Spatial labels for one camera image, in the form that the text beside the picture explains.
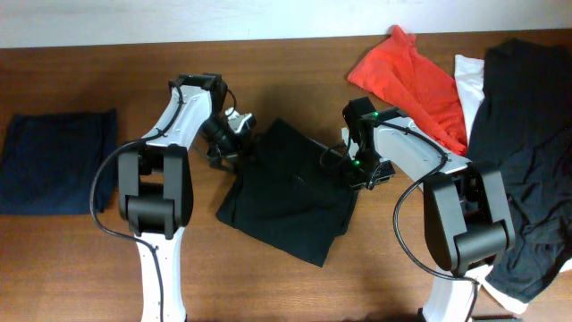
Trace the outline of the black shorts white lining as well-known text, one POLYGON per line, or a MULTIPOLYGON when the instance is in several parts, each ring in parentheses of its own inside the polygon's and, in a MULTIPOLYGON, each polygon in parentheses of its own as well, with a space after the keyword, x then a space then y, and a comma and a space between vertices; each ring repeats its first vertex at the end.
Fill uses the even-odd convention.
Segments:
POLYGON ((325 148, 275 120, 216 212, 216 218, 279 250, 322 267, 348 231, 358 193, 319 164, 325 148))

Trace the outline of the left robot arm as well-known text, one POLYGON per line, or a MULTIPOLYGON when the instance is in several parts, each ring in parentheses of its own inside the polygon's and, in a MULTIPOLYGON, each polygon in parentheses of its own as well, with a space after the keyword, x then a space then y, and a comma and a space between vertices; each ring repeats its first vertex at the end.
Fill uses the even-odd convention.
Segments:
POLYGON ((256 124, 223 103, 231 92, 219 74, 182 74, 155 128, 118 156, 120 215, 139 250, 144 321, 184 321, 181 245, 194 194, 189 150, 206 141, 210 167, 230 173, 256 124))

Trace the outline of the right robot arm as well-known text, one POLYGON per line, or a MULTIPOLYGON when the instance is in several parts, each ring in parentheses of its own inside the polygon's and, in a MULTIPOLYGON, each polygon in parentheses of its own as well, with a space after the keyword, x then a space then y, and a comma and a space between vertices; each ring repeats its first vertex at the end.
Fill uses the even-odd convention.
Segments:
POLYGON ((414 254, 400 234, 399 214, 412 191, 423 193, 425 243, 437 267, 414 261, 434 278, 418 316, 423 321, 472 320, 487 269, 516 242, 501 172, 449 151, 397 107, 378 112, 362 97, 349 101, 342 116, 352 189, 371 190, 397 169, 412 180, 392 215, 393 231, 409 258, 414 254))

